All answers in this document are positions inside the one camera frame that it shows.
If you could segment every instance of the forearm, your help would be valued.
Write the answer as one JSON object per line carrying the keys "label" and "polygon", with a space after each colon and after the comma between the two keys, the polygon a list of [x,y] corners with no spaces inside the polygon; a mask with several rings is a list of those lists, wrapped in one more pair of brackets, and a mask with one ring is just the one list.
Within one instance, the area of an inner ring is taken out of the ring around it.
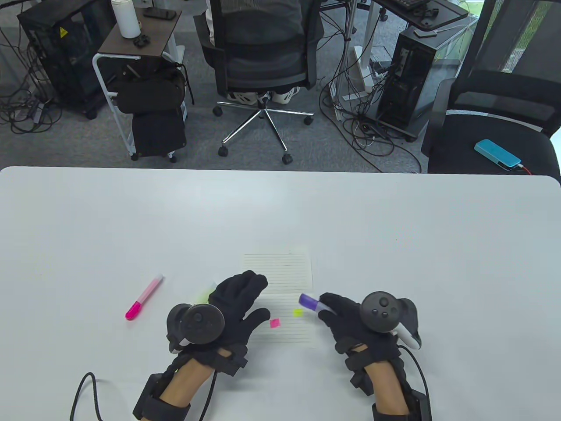
{"label": "forearm", "polygon": [[[366,348],[366,345],[361,345],[355,348],[355,351],[364,351]],[[372,380],[374,395],[376,396],[376,409],[380,414],[409,414],[401,385],[389,361],[367,365],[364,370]]]}
{"label": "forearm", "polygon": [[[218,353],[223,356],[231,355],[229,351],[225,350],[219,350]],[[175,373],[168,387],[160,395],[160,400],[178,408],[186,408],[213,371],[212,367],[191,359]]]}

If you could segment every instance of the keyboard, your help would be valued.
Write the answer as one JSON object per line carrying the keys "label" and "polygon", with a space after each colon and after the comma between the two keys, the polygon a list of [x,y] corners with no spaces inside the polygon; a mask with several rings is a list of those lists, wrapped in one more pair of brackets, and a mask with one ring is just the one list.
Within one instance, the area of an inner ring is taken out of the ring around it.
{"label": "keyboard", "polygon": [[430,0],[392,0],[395,4],[404,8],[405,10],[412,10],[416,7],[427,4]]}

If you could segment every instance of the smartphone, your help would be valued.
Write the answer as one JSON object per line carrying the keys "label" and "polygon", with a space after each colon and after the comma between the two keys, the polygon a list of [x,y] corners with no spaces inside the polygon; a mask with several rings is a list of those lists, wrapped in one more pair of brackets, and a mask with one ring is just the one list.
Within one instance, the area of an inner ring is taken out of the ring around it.
{"label": "smartphone", "polygon": [[436,31],[421,31],[420,29],[415,29],[413,33],[419,38],[432,38],[438,35]]}
{"label": "smartphone", "polygon": [[512,170],[522,162],[520,158],[514,156],[489,139],[480,140],[475,144],[474,149],[485,158],[507,171]]}
{"label": "smartphone", "polygon": [[175,10],[158,9],[157,7],[148,7],[142,13],[146,17],[153,17],[156,19],[173,20],[177,16]]}

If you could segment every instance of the black backpack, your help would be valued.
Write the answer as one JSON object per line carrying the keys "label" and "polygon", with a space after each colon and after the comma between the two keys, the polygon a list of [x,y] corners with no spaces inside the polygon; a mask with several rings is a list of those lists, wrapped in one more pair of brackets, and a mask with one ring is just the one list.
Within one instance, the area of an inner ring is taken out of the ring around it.
{"label": "black backpack", "polygon": [[123,66],[116,82],[117,107],[133,114],[132,133],[139,157],[165,155],[187,144],[181,111],[186,86],[194,105],[185,65],[142,58]]}

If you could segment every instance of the chrome chair leg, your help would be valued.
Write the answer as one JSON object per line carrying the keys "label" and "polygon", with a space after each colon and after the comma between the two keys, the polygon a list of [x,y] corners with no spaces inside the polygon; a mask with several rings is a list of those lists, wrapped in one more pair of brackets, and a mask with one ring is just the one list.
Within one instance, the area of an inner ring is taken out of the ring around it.
{"label": "chrome chair leg", "polygon": [[273,128],[273,131],[274,131],[275,134],[277,135],[277,139],[279,140],[279,142],[280,142],[282,148],[284,149],[284,152],[285,152],[285,153],[288,152],[288,149],[287,149],[286,145],[284,144],[284,142],[283,142],[283,140],[282,140],[282,137],[281,137],[281,135],[279,134],[279,131],[277,130],[277,128],[276,128],[276,126],[275,126],[275,123],[273,123],[273,120],[271,120],[271,115],[269,114],[269,111],[270,111],[270,110],[266,108],[266,109],[264,109],[264,111],[265,111],[265,115],[266,115],[266,117],[267,117],[267,120],[268,120],[269,123],[271,124],[271,127]]}
{"label": "chrome chair leg", "polygon": [[217,104],[222,107],[243,108],[243,109],[250,109],[252,111],[255,110],[256,107],[256,106],[248,106],[245,104],[234,104],[232,102],[223,102],[223,101],[217,101]]}
{"label": "chrome chair leg", "polygon": [[281,114],[294,114],[296,116],[313,116],[314,113],[307,113],[304,111],[292,111],[289,109],[278,109],[278,108],[267,108],[267,110],[274,112],[274,113],[281,113]]}
{"label": "chrome chair leg", "polygon": [[255,117],[257,117],[259,114],[261,114],[260,109],[255,111],[251,116],[249,116],[246,119],[246,121],[244,121],[242,124],[240,124],[237,129],[235,129],[228,136],[226,136],[226,138],[222,141],[222,145],[226,144],[227,141],[229,141],[231,138],[236,136],[240,132],[240,130],[242,130],[245,126],[247,126],[251,122],[251,120],[253,120]]}

